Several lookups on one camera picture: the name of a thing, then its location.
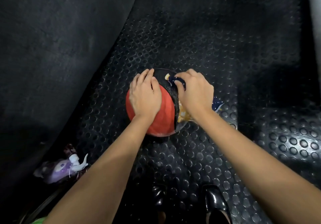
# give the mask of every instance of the finger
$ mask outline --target finger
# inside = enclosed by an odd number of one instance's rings
[[[159,83],[155,77],[151,77],[151,87],[153,89],[154,94],[155,93],[162,93],[161,89],[159,87]]]
[[[189,73],[192,76],[197,76],[197,72],[195,72],[195,70],[192,69],[192,68],[188,69],[186,72]]]
[[[174,83],[176,84],[177,86],[177,90],[179,92],[179,98],[181,98],[184,94],[185,94],[185,89],[184,89],[184,86],[183,84],[178,81],[178,80],[175,80]]]
[[[153,74],[154,74],[154,69],[149,70],[149,72],[147,73],[147,76],[144,80],[144,83],[150,84]]]
[[[139,73],[136,74],[136,76],[134,76],[133,81],[131,82],[131,85],[132,85],[131,89],[132,89],[132,90],[136,88],[137,80],[138,80],[138,78],[139,78],[139,75],[140,75]]]
[[[142,84],[142,82],[144,82],[144,79],[148,73],[148,69],[146,69],[145,71],[142,72],[142,74],[139,76],[138,80],[137,80],[137,84]]]
[[[176,74],[175,77],[182,78],[186,82],[191,77],[191,75],[187,72],[180,72]]]

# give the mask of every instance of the rubber floor mat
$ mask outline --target rubber floor mat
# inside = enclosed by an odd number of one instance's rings
[[[136,73],[194,68],[223,100],[221,117],[320,187],[313,47],[308,0],[136,0],[64,137],[93,164],[128,124],[125,96]],[[145,138],[115,222],[148,221],[154,181],[167,186],[167,218],[176,222],[205,220],[200,189],[214,183],[234,223],[272,223],[194,123],[170,137]]]

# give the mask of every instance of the hand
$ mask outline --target hand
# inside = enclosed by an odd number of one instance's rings
[[[154,69],[137,74],[129,86],[129,101],[135,117],[144,117],[150,124],[161,108],[162,93],[158,81],[153,77]]]
[[[182,78],[186,83],[186,90],[184,90],[181,82],[178,80],[174,82],[179,92],[180,102],[195,120],[203,111],[212,111],[214,87],[201,73],[189,69],[176,74],[175,77]]]

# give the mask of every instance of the forearm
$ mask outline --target forearm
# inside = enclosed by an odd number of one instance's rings
[[[321,219],[319,189],[232,128],[217,113],[200,113],[196,120],[269,214],[286,223],[316,223]]]
[[[50,223],[111,223],[150,122],[134,118],[118,139],[58,202]]]

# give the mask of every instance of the black leather shoe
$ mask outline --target black leather shoe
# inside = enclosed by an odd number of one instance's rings
[[[205,197],[207,213],[213,212],[214,210],[223,211],[229,217],[230,223],[232,223],[229,206],[219,187],[215,185],[204,185],[202,191]]]
[[[152,200],[154,206],[158,211],[165,211],[165,197],[166,197],[166,186],[163,184],[153,184],[152,189]]]

